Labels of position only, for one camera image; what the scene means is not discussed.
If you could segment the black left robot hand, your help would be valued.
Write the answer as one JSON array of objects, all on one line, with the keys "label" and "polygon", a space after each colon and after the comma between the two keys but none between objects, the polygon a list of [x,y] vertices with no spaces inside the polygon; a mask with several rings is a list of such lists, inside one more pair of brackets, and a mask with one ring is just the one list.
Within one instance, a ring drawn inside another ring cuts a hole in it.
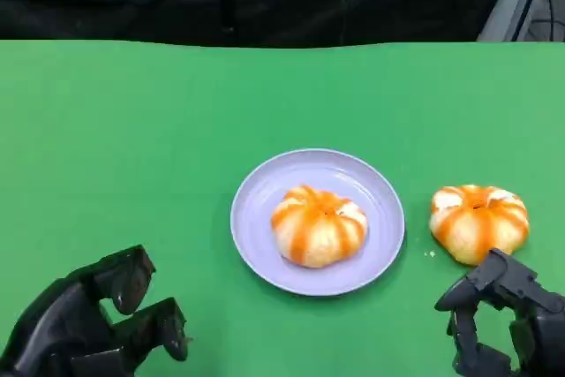
[{"label": "black left robot hand", "polygon": [[140,306],[154,272],[135,245],[56,279],[15,323],[1,374],[133,376],[158,347],[185,361],[191,339],[177,301]]}]

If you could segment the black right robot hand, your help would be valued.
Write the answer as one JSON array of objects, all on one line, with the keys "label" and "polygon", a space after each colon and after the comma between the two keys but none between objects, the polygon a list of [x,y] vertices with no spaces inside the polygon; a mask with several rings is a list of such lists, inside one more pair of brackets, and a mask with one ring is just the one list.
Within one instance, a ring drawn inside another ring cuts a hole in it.
[{"label": "black right robot hand", "polygon": [[[564,297],[544,289],[536,277],[522,262],[493,248],[440,297],[435,309],[450,312],[447,335],[455,343],[458,375],[564,375]],[[508,328],[519,359],[516,370],[508,355],[478,340],[474,317],[481,302],[514,311]]]}]

